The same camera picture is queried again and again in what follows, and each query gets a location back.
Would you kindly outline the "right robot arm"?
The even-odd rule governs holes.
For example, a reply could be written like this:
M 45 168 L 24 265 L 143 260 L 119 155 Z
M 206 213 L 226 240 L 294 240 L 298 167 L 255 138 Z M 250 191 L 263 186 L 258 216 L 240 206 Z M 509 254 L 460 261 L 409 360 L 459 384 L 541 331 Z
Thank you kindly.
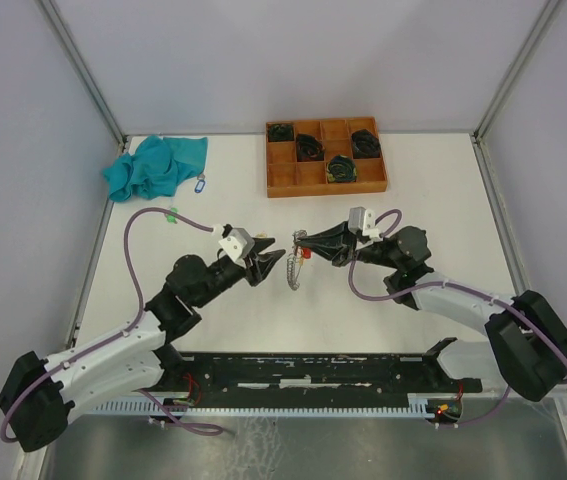
M 446 317 L 485 335 L 483 343 L 454 341 L 421 368 L 430 389 L 444 391 L 457 379 L 499 375 L 516 393 L 539 401 L 567 384 L 567 328 L 540 293 L 499 295 L 435 271 L 424 230 L 406 226 L 392 235 L 362 233 L 343 222 L 294 241 L 335 267 L 362 262 L 392 269 L 386 299 L 415 311 Z

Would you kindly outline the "metal keyring organizer yellow handle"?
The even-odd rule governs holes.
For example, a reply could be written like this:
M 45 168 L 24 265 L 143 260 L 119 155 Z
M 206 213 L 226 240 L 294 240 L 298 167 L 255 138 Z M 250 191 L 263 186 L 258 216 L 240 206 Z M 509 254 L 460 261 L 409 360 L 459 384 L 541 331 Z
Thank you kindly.
M 293 233 L 292 249 L 286 259 L 286 281 L 292 291 L 297 291 L 300 287 L 299 276 L 304 263 L 302 248 L 297 245 L 297 241 L 306 237 L 306 230 L 297 230 Z

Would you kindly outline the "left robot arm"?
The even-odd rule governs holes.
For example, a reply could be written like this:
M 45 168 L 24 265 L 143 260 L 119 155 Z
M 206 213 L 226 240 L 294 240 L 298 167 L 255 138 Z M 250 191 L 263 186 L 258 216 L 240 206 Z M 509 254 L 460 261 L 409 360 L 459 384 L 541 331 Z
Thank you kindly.
M 206 306 L 235 284 L 262 283 L 284 256 L 273 239 L 255 238 L 238 260 L 221 254 L 211 264 L 185 255 L 174 264 L 162 289 L 141 304 L 133 320 L 45 358 L 21 355 L 0 392 L 4 415 L 0 438 L 36 451 L 56 440 L 80 416 L 121 395 L 178 387 L 184 366 L 172 343 L 201 320 Z

